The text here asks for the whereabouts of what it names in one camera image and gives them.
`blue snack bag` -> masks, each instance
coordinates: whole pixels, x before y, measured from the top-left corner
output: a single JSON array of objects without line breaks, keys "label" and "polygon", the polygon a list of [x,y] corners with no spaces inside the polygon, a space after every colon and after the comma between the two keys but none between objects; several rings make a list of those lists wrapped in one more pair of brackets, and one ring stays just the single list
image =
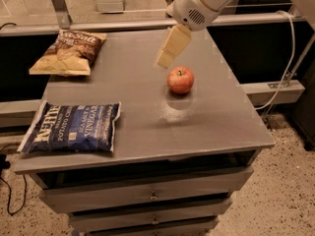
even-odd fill
[{"label": "blue snack bag", "polygon": [[111,151],[121,103],[52,105],[44,101],[18,151]]}]

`drawer handle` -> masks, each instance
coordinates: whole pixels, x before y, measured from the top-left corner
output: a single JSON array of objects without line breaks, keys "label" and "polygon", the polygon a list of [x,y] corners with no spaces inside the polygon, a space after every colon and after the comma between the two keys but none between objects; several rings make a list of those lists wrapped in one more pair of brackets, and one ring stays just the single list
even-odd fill
[{"label": "drawer handle", "polygon": [[155,217],[155,219],[152,221],[152,225],[157,225],[159,224],[159,221],[157,220],[157,218]]},{"label": "drawer handle", "polygon": [[158,200],[158,195],[156,195],[156,192],[151,193],[149,200],[151,200],[151,201],[157,201]]}]

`metal pole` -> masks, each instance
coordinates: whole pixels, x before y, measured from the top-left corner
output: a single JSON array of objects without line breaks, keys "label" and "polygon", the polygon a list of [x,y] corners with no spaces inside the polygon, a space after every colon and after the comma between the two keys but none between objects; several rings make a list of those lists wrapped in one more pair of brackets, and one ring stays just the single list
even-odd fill
[{"label": "metal pole", "polygon": [[71,25],[71,17],[69,15],[65,0],[51,0],[55,8],[59,27],[61,29],[68,29]]},{"label": "metal pole", "polygon": [[315,32],[313,33],[312,37],[308,41],[307,45],[305,46],[302,54],[300,55],[299,59],[297,60],[295,66],[292,68],[292,71],[288,74],[288,76],[285,78],[283,82],[283,87],[287,87],[289,85],[289,82],[292,80],[293,76],[296,73],[296,70],[299,68],[300,64],[304,60],[305,56],[307,55],[308,51],[312,47],[313,43],[315,41]]}]

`snack bag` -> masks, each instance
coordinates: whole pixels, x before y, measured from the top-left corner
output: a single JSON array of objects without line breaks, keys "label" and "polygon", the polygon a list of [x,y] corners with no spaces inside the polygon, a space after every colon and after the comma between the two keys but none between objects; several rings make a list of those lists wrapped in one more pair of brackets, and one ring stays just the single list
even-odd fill
[{"label": "snack bag", "polygon": [[18,151],[111,151],[121,103],[51,105],[43,101]]},{"label": "snack bag", "polygon": [[56,41],[30,68],[31,75],[88,76],[106,33],[61,29]]}]

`floor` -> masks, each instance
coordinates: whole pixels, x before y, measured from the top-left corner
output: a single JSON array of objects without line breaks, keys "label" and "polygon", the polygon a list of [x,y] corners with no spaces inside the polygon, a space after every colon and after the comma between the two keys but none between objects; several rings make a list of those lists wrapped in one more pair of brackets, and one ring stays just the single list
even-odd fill
[{"label": "floor", "polygon": [[[276,145],[256,158],[254,174],[232,195],[231,207],[207,236],[315,235],[315,152],[305,151],[304,140],[285,115],[272,114],[269,125]],[[7,144],[17,145],[23,132],[2,133],[0,149]],[[12,187],[10,211],[21,206],[24,193],[23,177],[13,172],[19,157],[16,147],[2,151],[11,162],[11,168],[1,174]],[[0,221],[5,221],[0,235],[71,235],[67,216],[47,207],[37,197],[39,187],[35,182],[28,176],[27,182],[26,204],[13,216],[6,208],[9,190],[0,182]]]}]

